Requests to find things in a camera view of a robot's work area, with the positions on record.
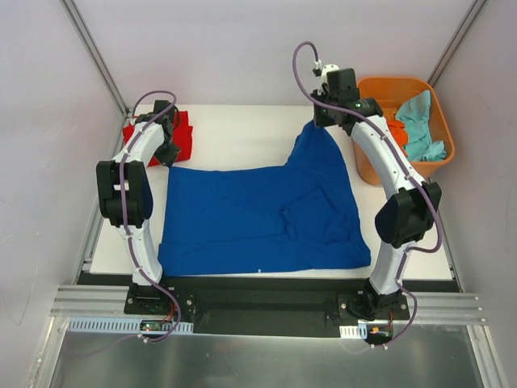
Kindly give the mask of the blue t shirt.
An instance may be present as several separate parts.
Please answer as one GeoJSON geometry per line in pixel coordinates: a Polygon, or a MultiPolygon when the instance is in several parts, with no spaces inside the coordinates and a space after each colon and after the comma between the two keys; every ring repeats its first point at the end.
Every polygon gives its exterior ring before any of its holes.
{"type": "Polygon", "coordinates": [[[368,266],[371,252],[335,140],[308,123],[281,166],[172,167],[158,259],[167,276],[368,266]]]}

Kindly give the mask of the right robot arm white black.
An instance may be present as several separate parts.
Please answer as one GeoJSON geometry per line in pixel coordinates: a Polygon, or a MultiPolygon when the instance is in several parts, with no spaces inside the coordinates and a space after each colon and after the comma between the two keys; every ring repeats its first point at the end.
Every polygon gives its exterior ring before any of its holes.
{"type": "Polygon", "coordinates": [[[352,69],[316,65],[321,85],[312,92],[314,122],[337,125],[362,149],[380,178],[387,201],[375,217],[381,245],[364,291],[347,302],[356,318],[383,318],[402,304],[402,274],[417,242],[435,225],[441,189],[410,165],[389,130],[380,105],[363,98],[352,69]]]}

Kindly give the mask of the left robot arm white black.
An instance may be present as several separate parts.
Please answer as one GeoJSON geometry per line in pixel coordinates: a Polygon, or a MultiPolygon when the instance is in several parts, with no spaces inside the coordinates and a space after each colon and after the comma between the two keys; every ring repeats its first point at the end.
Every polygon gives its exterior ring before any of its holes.
{"type": "Polygon", "coordinates": [[[150,231],[153,194],[147,175],[152,158],[165,167],[176,161],[175,116],[175,101],[155,101],[152,112],[133,121],[132,135],[121,151],[95,168],[100,213],[116,228],[132,263],[127,314],[179,311],[174,296],[162,284],[163,268],[150,231]]]}

